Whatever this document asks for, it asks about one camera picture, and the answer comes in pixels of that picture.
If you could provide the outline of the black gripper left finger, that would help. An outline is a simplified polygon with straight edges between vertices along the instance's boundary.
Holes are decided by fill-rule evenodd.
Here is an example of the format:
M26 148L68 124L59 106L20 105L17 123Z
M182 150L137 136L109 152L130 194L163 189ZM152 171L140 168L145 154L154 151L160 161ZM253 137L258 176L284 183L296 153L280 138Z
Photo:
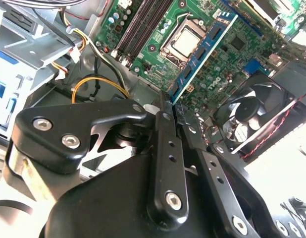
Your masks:
M141 146L153 155L149 214L156 223L182 224L189 212L182 142L176 136L171 102L164 95L158 102L156 114L130 99L25 109L15 119L8 167L21 176L26 162L36 162L53 173L70 175L96 157L115 127L148 130L149 140Z

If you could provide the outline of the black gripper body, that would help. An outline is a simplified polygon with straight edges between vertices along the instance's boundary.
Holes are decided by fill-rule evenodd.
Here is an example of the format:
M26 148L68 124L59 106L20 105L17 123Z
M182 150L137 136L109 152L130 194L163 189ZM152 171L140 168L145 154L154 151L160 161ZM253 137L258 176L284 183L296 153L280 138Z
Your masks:
M176 136L182 142L175 124ZM214 211L202 194L195 166L184 172L188 217L182 224L156 223L149 214L153 155L146 152L67 191L42 230L46 238L215 238Z

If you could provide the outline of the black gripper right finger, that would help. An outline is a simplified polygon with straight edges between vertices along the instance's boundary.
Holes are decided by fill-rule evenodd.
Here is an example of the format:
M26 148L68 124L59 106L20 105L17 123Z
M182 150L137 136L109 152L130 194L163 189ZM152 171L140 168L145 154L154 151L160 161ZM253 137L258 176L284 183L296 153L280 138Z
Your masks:
M285 196L276 174L251 176L247 165L224 143L205 145L197 127L186 122L181 103L174 106L184 161L195 166L202 194L214 211L217 238L306 238L306 226Z

